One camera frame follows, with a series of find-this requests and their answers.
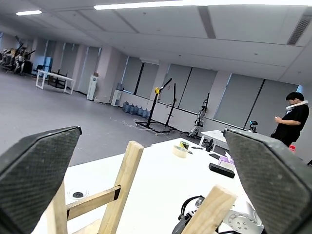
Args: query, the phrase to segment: white desk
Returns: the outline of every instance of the white desk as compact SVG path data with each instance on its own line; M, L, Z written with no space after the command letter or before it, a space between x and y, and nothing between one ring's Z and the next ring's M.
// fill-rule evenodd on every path
M39 85L39 75L40 74L43 74L43 78L42 78L42 83L41 85ZM75 86L75 80L72 79L72 78L69 78L69 77L65 77L65 76L61 76L61 75L58 75L58 74L55 74L55 73L52 73L52 72L46 72L46 71L43 71L43 70L38 70L37 72L37 80L36 80L36 87L40 88L40 89L43 89L43 86L44 86L44 81L45 81L45 78L47 76L53 76L53 77L56 77L56 78L60 78L60 79L64 79L65 80L65 88L64 88L64 92L65 93L68 93L68 94L72 94L73 93L73 88ZM67 82L70 81L71 82L71 85L72 85L72 88L71 88L71 91L68 92L67 91Z
M205 150L190 148L193 154L186 158L173 155L173 145L181 140L186 141L179 138L144 149L117 234L171 234L183 202L195 195L207 196L216 184L248 200L237 174L231 179L209 170L209 163L217 160ZM93 195L113 187L122 159L123 154L69 167L64 179L66 204L76 201L68 195L73 188L85 188ZM70 220L68 233L102 219L105 209L106 205ZM225 226L220 230L231 230ZM46 233L43 214L33 234Z
M204 139L213 139L214 140L214 147L213 147L213 151L215 150L215 146L221 142L221 144L219 144L219 146L221 147L225 147L226 149L228 149L228 145L226 143L226 139L223 136L223 133L220 130L213 130L213 131L207 131L207 132L201 132L202 137L200 140L199 145L201 146L204 142Z

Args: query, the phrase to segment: ceiling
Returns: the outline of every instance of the ceiling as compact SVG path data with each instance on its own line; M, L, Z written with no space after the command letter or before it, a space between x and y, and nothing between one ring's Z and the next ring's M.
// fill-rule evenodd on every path
M129 56L295 84L312 82L312 24L295 46L287 45L307 7L93 9L122 2L138 1L0 0L0 31L21 38L108 44ZM15 15L38 9L43 13Z

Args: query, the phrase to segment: tissue box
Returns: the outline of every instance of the tissue box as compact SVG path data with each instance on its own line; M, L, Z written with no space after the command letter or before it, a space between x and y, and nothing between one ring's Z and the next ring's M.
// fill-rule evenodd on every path
M220 156L218 165L221 167L224 167L226 169L229 169L231 171L234 171L235 165L233 159L225 156Z

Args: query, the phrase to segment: small table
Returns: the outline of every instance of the small table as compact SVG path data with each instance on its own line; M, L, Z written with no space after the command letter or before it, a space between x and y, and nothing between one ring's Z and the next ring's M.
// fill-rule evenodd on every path
M42 83L41 85L39 85L39 75L43 74L43 78L42 78ZM46 71L43 71L43 70L38 70L37 72L37 80L36 80L36 87L40 88L40 89L43 89L43 86L44 86L44 81L45 81L45 78L47 76L52 76L52 77L56 77L56 78L60 78L60 79L64 79L65 80L65 87L64 87L64 92L65 93L68 93L68 94L73 94L73 88L75 86L75 80L72 79L72 78L69 78L69 77L65 77L65 76L62 76L62 75L58 75L58 74L55 74L55 73L52 73L52 72L46 72ZM68 92L67 91L67 81L70 81L71 82L71 85L72 85L72 88L71 88L71 91Z
M213 130L213 131L206 131L206 132L202 132L202 137L200 140L199 145L201 146L204 142L204 139L213 139L214 140L214 147L213 147L213 151L215 150L215 146L217 145L217 143L221 143L221 145L223 148L226 147L226 149L228 150L228 145L226 143L226 139L223 136L223 133L220 130Z

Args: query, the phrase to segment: yellow clamp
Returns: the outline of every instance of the yellow clamp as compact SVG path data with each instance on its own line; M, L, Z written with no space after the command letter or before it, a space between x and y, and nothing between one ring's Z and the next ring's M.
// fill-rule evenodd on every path
M158 87L155 88L155 93L159 94L159 88Z

